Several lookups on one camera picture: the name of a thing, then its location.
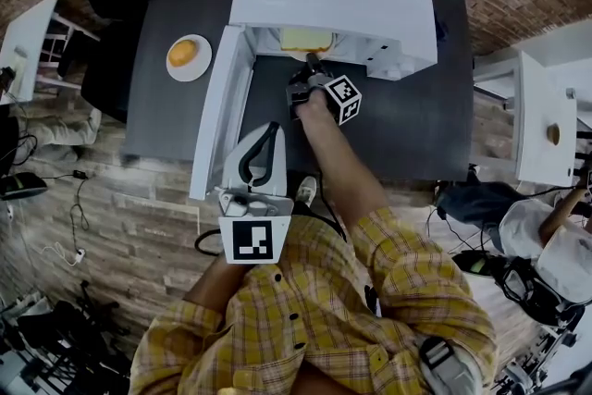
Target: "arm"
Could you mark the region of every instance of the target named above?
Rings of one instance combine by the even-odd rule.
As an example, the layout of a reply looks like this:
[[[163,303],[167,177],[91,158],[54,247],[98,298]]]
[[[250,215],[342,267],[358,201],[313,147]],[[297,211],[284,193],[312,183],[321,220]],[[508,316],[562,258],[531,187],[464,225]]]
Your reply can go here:
[[[297,113],[337,212],[351,232],[362,217],[389,205],[387,195],[339,130],[327,109],[324,93],[313,91],[309,102],[301,105]]]
[[[183,370],[199,362],[204,340],[218,330],[251,268],[217,257],[183,300],[153,321],[133,358],[130,394],[177,393]]]
[[[463,273],[434,242],[387,209],[385,191],[347,143],[322,93],[314,92],[297,112],[356,254],[369,270],[383,316],[454,341],[475,357],[484,380],[492,379],[495,333]]]
[[[586,184],[587,173],[585,177],[583,176],[580,178],[578,188],[571,190],[570,193],[565,196],[565,199],[563,199],[557,205],[557,207],[551,211],[551,214],[549,214],[540,225],[540,228],[538,228],[538,237],[540,237],[543,248],[549,243],[557,229],[565,223],[567,218],[572,213],[575,205],[578,204],[582,198],[584,198],[584,195],[586,194]]]
[[[253,267],[254,265],[227,264],[226,257],[221,254],[205,270],[203,276],[193,285],[183,300],[223,315],[230,298],[238,291],[242,279]]]

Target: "hand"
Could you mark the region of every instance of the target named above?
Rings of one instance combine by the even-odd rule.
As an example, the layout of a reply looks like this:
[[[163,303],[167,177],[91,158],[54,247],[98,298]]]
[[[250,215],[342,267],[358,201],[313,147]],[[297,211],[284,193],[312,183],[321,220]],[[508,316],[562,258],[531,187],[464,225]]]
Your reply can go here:
[[[577,187],[578,188],[584,188],[587,189],[588,188],[588,170],[590,169],[590,163],[588,163],[586,161],[585,165],[580,168],[581,171],[583,172],[582,176],[580,177],[579,181],[577,182]]]
[[[311,92],[308,102],[298,105],[296,107],[296,114],[301,120],[307,118],[328,118],[333,120],[333,116],[327,109],[327,98],[325,92],[320,89],[315,89]]]

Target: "wooden floor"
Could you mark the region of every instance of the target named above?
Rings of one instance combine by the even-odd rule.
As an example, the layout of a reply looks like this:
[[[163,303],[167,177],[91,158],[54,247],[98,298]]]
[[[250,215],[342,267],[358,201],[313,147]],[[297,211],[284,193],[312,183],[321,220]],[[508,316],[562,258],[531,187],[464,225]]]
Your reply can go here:
[[[66,121],[85,118],[88,105],[76,96],[41,97],[27,107],[29,117],[59,115]],[[499,105],[475,95],[474,148],[497,156],[510,152],[512,117]],[[179,298],[199,278],[210,258],[193,250],[197,235],[216,225],[216,203],[188,199],[191,165],[188,163],[122,157],[119,149],[125,128],[105,117],[95,145],[82,149],[75,166],[31,159],[21,170],[40,177],[52,177],[79,169],[92,179],[82,186],[80,200],[90,223],[80,228],[76,213],[76,242],[86,251],[80,265],[68,266],[58,256],[43,250],[59,242],[73,260],[69,210],[80,181],[72,178],[47,180],[45,194],[13,202],[14,222],[6,218],[0,204],[0,291],[7,301],[36,288],[54,302],[73,300],[80,294],[83,279],[91,283],[90,294],[99,302],[117,301],[116,320],[129,328],[120,341],[132,353],[152,318]],[[496,176],[483,170],[482,179]],[[426,231],[433,209],[431,183],[391,182],[389,197],[401,216]],[[314,204],[322,209],[322,204]],[[461,238],[479,245],[475,227],[450,221]],[[433,215],[430,236],[446,252],[458,252],[464,244],[448,225]],[[476,299],[491,314],[500,347],[500,361],[507,362],[532,340],[534,324],[513,303],[506,300],[488,279],[472,278]]]

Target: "white plate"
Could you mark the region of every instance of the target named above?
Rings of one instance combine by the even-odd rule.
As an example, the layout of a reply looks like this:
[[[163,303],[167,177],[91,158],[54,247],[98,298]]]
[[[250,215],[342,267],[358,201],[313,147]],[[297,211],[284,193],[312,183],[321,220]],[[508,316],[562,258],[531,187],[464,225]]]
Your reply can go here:
[[[316,54],[318,59],[325,59],[327,56],[331,55],[331,52],[333,51],[334,46],[335,46],[335,33],[333,33],[333,39],[331,40],[331,45],[329,46],[329,49],[324,52],[320,52],[320,53]],[[282,50],[282,51],[284,53],[287,53],[288,55],[290,55],[294,59],[297,59],[298,61],[302,61],[303,63],[306,62],[306,55],[309,54],[309,52],[307,52],[307,51],[285,51],[285,50]]]
[[[170,64],[170,61],[168,61],[168,54],[170,53],[170,50],[173,49],[173,46],[175,46],[178,42],[182,42],[183,40],[192,40],[198,44],[197,56],[185,66],[174,67]],[[205,73],[211,62],[212,46],[201,35],[186,35],[182,38],[179,38],[169,48],[168,53],[166,53],[166,70],[174,80],[178,80],[180,82],[197,80]]]

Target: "food item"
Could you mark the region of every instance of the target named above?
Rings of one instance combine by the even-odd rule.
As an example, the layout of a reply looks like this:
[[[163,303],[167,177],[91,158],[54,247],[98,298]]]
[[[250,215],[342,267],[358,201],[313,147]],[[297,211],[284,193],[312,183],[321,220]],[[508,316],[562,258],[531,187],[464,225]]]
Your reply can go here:
[[[307,30],[307,29],[282,29],[282,51],[305,51],[311,53],[324,53],[333,44],[331,31]]]
[[[168,61],[175,68],[185,66],[197,56],[198,50],[199,45],[193,40],[182,40],[171,48]]]

